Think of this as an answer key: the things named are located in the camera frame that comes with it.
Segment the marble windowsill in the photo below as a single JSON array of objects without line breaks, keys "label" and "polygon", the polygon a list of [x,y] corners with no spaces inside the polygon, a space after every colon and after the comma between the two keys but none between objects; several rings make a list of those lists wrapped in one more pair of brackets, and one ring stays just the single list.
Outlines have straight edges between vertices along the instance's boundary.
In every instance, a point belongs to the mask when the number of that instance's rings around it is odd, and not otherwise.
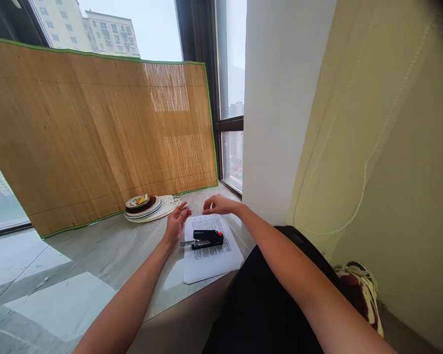
[{"label": "marble windowsill", "polygon": [[[181,195],[194,215],[213,194],[237,199],[227,188]],[[254,247],[241,221],[226,215],[246,259]],[[24,231],[0,237],[0,353],[69,353],[114,294],[161,240],[166,218],[129,223],[122,214],[42,241]],[[187,285],[183,250],[167,259],[145,321],[221,276]]]}]

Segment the stack of plates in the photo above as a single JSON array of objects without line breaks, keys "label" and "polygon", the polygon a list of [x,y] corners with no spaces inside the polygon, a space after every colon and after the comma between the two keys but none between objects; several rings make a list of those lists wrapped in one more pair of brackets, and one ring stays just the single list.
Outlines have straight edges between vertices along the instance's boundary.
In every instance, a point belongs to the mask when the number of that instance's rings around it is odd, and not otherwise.
[{"label": "stack of plates", "polygon": [[128,221],[137,223],[152,221],[170,214],[180,203],[182,200],[176,196],[158,197],[146,194],[126,202],[124,217]]}]

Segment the hand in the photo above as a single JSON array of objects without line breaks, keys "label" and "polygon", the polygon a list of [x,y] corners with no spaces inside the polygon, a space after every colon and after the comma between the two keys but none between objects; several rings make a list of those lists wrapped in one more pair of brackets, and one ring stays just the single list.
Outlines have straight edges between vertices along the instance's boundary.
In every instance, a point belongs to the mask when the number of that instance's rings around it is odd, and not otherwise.
[{"label": "hand", "polygon": [[236,210],[241,205],[240,202],[223,197],[221,194],[216,194],[208,198],[203,204],[203,215],[236,213]]},{"label": "hand", "polygon": [[187,202],[183,202],[177,206],[167,218],[166,233],[163,239],[172,245],[175,245],[180,240],[183,227],[185,226],[185,220],[192,215],[192,211],[187,210],[186,205]]}]

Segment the person's right hand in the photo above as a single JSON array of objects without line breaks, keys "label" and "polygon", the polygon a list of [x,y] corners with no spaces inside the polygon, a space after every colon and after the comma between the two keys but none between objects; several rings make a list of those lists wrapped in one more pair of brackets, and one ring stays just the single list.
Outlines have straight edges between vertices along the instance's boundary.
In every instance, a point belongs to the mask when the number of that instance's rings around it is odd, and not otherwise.
[{"label": "person's right hand", "polygon": [[203,215],[235,213],[242,204],[240,202],[216,194],[208,198],[203,204]]}]

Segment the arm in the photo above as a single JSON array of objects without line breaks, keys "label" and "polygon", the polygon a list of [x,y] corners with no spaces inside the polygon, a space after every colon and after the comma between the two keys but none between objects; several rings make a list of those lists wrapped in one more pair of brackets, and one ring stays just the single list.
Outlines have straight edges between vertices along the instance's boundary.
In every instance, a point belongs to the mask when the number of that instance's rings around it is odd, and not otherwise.
[{"label": "arm", "polygon": [[126,353],[143,323],[162,266],[192,213],[184,209],[186,204],[169,215],[166,232],[156,249],[93,321],[74,354]]},{"label": "arm", "polygon": [[216,195],[203,209],[203,214],[233,213],[241,219],[326,354],[395,353],[298,247],[247,206]]}]

